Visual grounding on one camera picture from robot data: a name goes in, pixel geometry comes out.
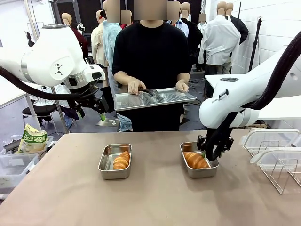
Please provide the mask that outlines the person's right hand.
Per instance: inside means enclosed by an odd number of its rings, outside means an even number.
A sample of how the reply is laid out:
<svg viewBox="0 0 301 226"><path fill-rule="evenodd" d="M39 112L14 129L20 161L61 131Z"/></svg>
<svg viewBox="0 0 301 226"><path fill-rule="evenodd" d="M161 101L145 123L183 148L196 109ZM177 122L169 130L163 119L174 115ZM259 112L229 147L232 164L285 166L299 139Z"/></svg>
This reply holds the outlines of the person's right hand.
<svg viewBox="0 0 301 226"><path fill-rule="evenodd" d="M127 90L128 90L128 93L130 93L130 94L138 95L140 88L146 89L146 86L142 81L140 81L138 79L134 79L134 80L130 81L127 85Z"/></svg>

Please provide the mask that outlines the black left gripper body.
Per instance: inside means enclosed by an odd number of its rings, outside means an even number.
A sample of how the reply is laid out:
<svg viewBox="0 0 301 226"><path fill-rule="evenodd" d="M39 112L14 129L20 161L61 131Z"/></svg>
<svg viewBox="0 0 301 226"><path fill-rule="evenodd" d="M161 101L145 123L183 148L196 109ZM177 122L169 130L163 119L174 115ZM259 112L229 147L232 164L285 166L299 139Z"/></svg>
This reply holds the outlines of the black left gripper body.
<svg viewBox="0 0 301 226"><path fill-rule="evenodd" d="M94 94L92 94L85 98L76 99L75 101L82 107L99 110L100 106L99 106L98 100L99 100L99 98L97 98Z"/></svg>

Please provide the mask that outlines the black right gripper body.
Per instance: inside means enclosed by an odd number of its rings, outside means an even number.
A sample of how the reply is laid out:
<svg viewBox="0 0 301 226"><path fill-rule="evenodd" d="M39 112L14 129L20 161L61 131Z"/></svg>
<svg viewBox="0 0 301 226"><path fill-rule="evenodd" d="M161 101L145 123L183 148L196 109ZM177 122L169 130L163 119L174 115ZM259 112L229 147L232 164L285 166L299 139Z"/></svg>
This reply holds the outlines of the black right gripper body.
<svg viewBox="0 0 301 226"><path fill-rule="evenodd" d="M227 139L214 138L207 141L207 136L198 136L197 148L202 153L206 153L206 158L221 158L225 151L232 147L234 139L229 136Z"/></svg>

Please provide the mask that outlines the person's left hand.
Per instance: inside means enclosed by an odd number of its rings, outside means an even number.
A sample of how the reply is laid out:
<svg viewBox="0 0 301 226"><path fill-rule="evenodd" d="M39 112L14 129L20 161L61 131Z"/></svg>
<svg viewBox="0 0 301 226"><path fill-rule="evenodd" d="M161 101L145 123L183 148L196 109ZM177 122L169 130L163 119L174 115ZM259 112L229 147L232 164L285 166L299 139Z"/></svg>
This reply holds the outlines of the person's left hand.
<svg viewBox="0 0 301 226"><path fill-rule="evenodd" d="M177 81L175 87L180 92L188 92L189 91L189 86L186 84L185 80Z"/></svg>

